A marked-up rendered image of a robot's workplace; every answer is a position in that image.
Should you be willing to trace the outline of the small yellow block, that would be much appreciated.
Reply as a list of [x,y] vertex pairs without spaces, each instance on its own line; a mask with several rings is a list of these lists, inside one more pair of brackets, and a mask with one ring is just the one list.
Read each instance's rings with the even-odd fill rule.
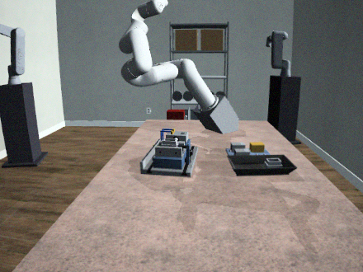
[[265,144],[263,142],[250,143],[251,152],[264,152]]

